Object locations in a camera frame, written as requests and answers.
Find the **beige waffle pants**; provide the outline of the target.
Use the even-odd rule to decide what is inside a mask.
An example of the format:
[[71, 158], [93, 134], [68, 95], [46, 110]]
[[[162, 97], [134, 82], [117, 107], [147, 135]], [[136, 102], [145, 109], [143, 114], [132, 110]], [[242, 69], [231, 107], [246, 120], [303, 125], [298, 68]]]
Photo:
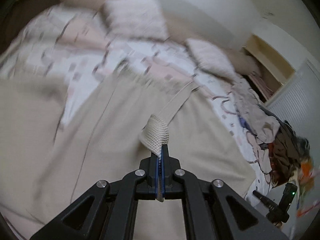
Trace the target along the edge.
[[221, 179], [240, 197], [255, 174], [195, 83], [127, 74], [104, 81], [57, 139], [39, 178], [37, 211], [50, 221], [100, 180], [119, 181], [161, 149], [198, 179]]

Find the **pile of unfolded clothes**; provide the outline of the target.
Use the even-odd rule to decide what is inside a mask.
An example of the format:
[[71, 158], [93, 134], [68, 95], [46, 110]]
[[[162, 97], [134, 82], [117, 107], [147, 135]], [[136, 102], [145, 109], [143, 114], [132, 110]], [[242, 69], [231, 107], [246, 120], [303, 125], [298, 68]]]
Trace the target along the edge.
[[273, 186], [288, 182], [302, 163], [311, 159], [308, 139], [297, 136], [289, 122], [259, 105], [245, 79], [237, 78], [231, 93], [240, 124], [253, 136], [261, 169], [270, 175]]

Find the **folded beige waffle garment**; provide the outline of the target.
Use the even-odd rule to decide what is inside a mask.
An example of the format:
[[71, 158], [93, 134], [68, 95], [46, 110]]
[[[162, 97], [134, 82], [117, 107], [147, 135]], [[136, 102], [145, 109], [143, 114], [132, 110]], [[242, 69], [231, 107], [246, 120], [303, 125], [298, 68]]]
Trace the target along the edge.
[[61, 77], [1, 80], [1, 206], [32, 218], [34, 182], [53, 148], [68, 86]]

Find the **small white fluffy pillow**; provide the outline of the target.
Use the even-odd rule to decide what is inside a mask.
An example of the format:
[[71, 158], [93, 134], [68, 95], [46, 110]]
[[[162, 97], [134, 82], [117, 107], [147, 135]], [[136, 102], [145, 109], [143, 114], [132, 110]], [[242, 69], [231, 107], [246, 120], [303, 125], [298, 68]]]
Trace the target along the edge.
[[202, 71], [230, 81], [236, 80], [237, 75], [233, 65], [218, 46], [194, 38], [188, 38], [185, 43]]

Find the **wooden corner cabinet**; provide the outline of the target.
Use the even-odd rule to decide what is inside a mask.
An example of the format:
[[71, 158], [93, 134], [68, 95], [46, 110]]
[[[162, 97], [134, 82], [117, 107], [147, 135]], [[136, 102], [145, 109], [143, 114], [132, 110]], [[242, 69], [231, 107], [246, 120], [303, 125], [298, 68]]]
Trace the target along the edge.
[[243, 51], [251, 56], [259, 68], [246, 76], [263, 103], [270, 101], [294, 76], [295, 69], [272, 46], [257, 35], [251, 35]]

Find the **bear print bed cover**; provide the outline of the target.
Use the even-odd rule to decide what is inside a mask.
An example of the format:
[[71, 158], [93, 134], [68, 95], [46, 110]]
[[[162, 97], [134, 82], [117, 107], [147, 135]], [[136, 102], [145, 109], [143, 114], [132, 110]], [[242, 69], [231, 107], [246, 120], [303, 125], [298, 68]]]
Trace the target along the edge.
[[256, 206], [259, 200], [253, 191], [268, 194], [272, 187], [268, 151], [245, 122], [245, 110], [257, 106], [257, 95], [243, 77], [235, 75], [229, 83], [219, 76], [232, 67], [219, 48], [214, 49], [213, 69], [201, 70], [198, 64], [208, 54], [196, 52], [195, 43], [193, 38], [186, 45], [118, 38], [108, 31], [100, 12], [60, 4], [29, 20], [9, 44], [1, 55], [1, 77], [62, 75], [68, 85], [62, 128], [100, 83], [124, 68], [163, 81], [194, 81], [255, 171], [245, 200]]

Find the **long beige bolster blanket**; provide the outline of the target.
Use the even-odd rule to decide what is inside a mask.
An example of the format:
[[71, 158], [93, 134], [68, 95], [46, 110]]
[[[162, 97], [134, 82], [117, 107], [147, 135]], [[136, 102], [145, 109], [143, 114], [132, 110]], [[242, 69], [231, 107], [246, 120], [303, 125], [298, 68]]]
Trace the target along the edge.
[[[95, 11], [102, 11], [106, 1], [109, 0], [60, 0], [69, 7], [82, 7]], [[236, 72], [241, 75], [254, 73], [261, 76], [257, 61], [251, 56], [232, 49], [229, 43], [234, 37], [233, 34], [216, 20], [183, 0], [159, 1], [171, 40], [180, 44], [188, 38], [209, 41], [226, 53]]]

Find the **large white fluffy pillow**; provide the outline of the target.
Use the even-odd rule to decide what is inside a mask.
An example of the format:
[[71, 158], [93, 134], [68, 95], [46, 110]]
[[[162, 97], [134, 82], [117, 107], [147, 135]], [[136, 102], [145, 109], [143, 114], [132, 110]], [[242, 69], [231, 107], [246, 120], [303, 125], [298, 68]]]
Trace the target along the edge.
[[106, 0], [103, 13], [113, 35], [160, 41], [169, 38], [158, 0]]

